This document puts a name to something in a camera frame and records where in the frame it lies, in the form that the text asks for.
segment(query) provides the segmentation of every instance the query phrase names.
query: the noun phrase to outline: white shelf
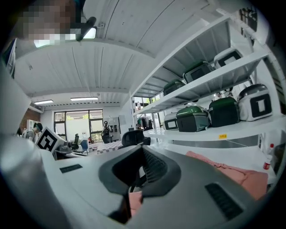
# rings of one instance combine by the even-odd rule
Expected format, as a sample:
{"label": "white shelf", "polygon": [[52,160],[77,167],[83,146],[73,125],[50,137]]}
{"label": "white shelf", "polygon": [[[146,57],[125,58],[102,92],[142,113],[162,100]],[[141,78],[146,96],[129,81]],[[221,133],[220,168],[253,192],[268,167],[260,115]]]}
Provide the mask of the white shelf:
{"label": "white shelf", "polygon": [[144,136],[179,141],[217,141],[244,138],[277,129],[286,129],[285,115],[272,115],[253,122],[240,121],[224,127],[210,127],[200,132],[166,131],[158,128],[144,131]]}
{"label": "white shelf", "polygon": [[220,17],[188,37],[146,77],[133,96],[151,98],[170,81],[181,80],[198,59],[213,62],[218,53],[231,46],[229,17]]}
{"label": "white shelf", "polygon": [[173,91],[133,115],[160,112],[241,84],[248,80],[259,61],[267,55],[265,50],[261,50],[238,59]]}
{"label": "white shelf", "polygon": [[164,148],[184,155],[188,151],[193,151],[194,153],[201,154],[217,163],[223,163],[245,170],[264,172],[268,174],[268,184],[274,183],[276,179],[272,167],[270,167],[269,170],[263,169],[265,155],[257,146],[242,148],[197,148],[168,143],[156,143],[152,144],[150,147],[155,149]]}

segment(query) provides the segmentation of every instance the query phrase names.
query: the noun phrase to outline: white cooler box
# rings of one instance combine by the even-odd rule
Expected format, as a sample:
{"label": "white cooler box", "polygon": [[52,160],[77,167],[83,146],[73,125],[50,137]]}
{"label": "white cooler box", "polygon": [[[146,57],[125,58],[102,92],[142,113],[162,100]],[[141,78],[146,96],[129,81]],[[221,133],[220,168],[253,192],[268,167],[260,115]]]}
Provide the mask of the white cooler box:
{"label": "white cooler box", "polygon": [[242,90],[237,99],[240,120],[254,121],[272,115],[270,95],[263,84],[254,84]]}
{"label": "white cooler box", "polygon": [[241,53],[235,48],[228,48],[214,57],[215,68],[221,68],[226,64],[236,61],[242,57]]}
{"label": "white cooler box", "polygon": [[170,113],[165,116],[163,128],[167,131],[178,130],[176,113]]}

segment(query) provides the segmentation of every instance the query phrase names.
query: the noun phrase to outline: pink cloth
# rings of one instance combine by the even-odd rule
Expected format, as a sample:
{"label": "pink cloth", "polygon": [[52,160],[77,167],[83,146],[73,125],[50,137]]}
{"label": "pink cloth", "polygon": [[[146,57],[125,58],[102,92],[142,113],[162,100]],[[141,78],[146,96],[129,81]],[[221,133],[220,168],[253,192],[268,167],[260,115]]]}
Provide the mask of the pink cloth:
{"label": "pink cloth", "polygon": [[227,175],[229,178],[233,179],[243,188],[245,188],[254,197],[254,199],[259,199],[266,193],[268,179],[268,174],[266,173],[257,172],[254,170],[244,170],[241,168],[228,166],[226,164],[217,163],[192,151],[188,151],[186,155],[197,158],[216,167],[223,174]]}
{"label": "pink cloth", "polygon": [[129,193],[129,203],[131,209],[131,215],[135,215],[137,210],[141,207],[142,202],[142,192],[130,192]]}

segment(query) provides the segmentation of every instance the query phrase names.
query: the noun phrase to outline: green lunch box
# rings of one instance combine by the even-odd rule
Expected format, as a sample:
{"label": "green lunch box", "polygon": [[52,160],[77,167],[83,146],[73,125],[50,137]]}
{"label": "green lunch box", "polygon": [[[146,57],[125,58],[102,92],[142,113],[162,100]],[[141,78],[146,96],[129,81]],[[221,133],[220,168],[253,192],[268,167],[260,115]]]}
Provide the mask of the green lunch box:
{"label": "green lunch box", "polygon": [[190,83],[208,73],[213,71],[214,68],[205,60],[200,60],[192,64],[190,68],[184,73],[183,77],[186,83]]}
{"label": "green lunch box", "polygon": [[198,132],[210,125],[208,112],[201,106],[185,107],[177,112],[179,132]]}
{"label": "green lunch box", "polygon": [[171,92],[181,88],[182,86],[185,86],[183,82],[181,82],[180,80],[173,80],[164,86],[163,94],[168,95]]}
{"label": "green lunch box", "polygon": [[211,102],[209,116],[212,127],[223,127],[240,121],[238,104],[231,97]]}

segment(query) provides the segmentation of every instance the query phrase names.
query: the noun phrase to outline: white bottle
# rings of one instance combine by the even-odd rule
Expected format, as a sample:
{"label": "white bottle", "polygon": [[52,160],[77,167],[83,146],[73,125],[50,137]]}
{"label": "white bottle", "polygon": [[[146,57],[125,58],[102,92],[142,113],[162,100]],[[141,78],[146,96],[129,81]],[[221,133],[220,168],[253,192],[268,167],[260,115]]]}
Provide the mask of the white bottle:
{"label": "white bottle", "polygon": [[263,165],[263,168],[265,170],[268,170],[270,168],[270,164],[271,164],[271,160],[272,160],[272,157],[273,157],[273,149],[274,149],[274,144],[271,143],[270,144],[270,148],[266,154],[266,160],[264,162],[264,165]]}

